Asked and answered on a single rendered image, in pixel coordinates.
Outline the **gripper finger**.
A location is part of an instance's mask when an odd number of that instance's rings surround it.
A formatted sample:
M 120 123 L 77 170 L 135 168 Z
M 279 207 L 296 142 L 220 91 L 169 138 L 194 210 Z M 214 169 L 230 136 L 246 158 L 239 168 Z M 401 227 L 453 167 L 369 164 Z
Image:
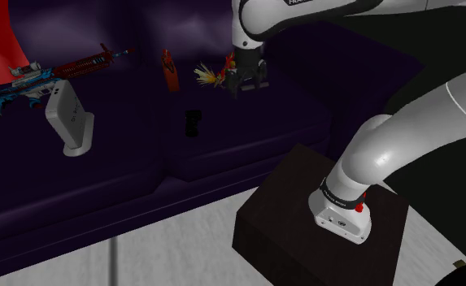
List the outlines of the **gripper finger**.
M 268 86 L 268 82 L 266 81 L 268 77 L 268 69 L 267 63 L 265 60 L 261 59 L 258 62 L 258 67 L 255 76 L 255 89 L 261 89 L 263 87 Z
M 226 71 L 224 85 L 225 88 L 230 92 L 233 99 L 237 99 L 237 91 L 240 83 L 241 77 L 235 71 Z

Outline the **colourful feather toy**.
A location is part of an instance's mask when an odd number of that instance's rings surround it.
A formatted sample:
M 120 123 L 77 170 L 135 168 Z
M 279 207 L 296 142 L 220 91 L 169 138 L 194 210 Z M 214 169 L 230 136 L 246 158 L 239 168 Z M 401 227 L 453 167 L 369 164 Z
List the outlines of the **colourful feather toy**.
M 200 63 L 195 69 L 194 73 L 197 75 L 196 81 L 200 85 L 213 85 L 214 88 L 224 88 L 226 74 L 233 72 L 236 69 L 235 53 L 231 52 L 225 57 L 225 64 L 221 71 L 214 73 L 203 63 Z

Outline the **small black object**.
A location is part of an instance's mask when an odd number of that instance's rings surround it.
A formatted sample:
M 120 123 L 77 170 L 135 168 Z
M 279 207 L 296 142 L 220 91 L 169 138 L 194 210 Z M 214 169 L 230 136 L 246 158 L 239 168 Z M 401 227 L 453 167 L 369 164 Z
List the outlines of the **small black object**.
M 198 122 L 202 119 L 200 110 L 187 110 L 185 112 L 185 135 L 196 137 L 198 135 Z

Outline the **dark purple sofa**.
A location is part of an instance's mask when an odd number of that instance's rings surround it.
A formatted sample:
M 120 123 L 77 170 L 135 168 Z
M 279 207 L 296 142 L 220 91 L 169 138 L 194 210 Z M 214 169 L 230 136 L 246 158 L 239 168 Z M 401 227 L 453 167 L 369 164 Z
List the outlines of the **dark purple sofa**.
M 0 277 L 109 235 L 260 184 L 297 144 L 337 158 L 356 129 L 421 69 L 411 56 L 318 22 L 267 42 L 268 87 L 201 87 L 233 49 L 231 0 L 8 0 L 26 57 L 56 67 L 135 49 L 73 79 L 94 114 L 91 149 L 63 153 L 41 109 L 16 98 L 0 117 Z M 180 90 L 169 92 L 167 49 Z M 200 110 L 198 135 L 185 112 Z

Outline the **dark robot stand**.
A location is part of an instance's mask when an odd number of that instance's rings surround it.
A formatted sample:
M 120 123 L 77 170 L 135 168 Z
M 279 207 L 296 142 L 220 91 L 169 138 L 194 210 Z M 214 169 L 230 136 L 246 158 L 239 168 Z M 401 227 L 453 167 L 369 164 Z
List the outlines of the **dark robot stand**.
M 334 163 L 297 144 L 238 210 L 233 248 L 273 286 L 394 286 L 408 201 L 368 188 L 361 245 L 318 226 L 308 204 Z

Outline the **red and blue toy rifle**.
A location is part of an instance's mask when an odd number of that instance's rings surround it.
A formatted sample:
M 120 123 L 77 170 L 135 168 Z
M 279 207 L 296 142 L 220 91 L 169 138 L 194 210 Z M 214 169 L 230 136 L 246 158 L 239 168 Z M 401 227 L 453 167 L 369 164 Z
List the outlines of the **red and blue toy rifle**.
M 128 49 L 115 53 L 106 48 L 103 43 L 100 46 L 103 49 L 102 53 L 59 67 L 41 68 L 40 63 L 37 61 L 23 67 L 9 67 L 15 79 L 11 82 L 11 87 L 0 90 L 0 117 L 2 116 L 2 109 L 19 96 L 28 98 L 30 108 L 43 108 L 41 97 L 51 95 L 57 82 L 88 75 L 107 68 L 114 62 L 115 58 L 135 51 L 135 49 Z

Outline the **white device on stand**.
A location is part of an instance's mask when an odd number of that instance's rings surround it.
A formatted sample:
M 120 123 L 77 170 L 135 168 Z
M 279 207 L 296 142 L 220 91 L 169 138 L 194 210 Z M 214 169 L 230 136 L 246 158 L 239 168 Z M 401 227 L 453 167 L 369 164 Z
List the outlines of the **white device on stand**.
M 63 153 L 77 157 L 91 149 L 94 114 L 86 112 L 68 80 L 55 83 L 45 109 L 46 120 L 64 143 Z

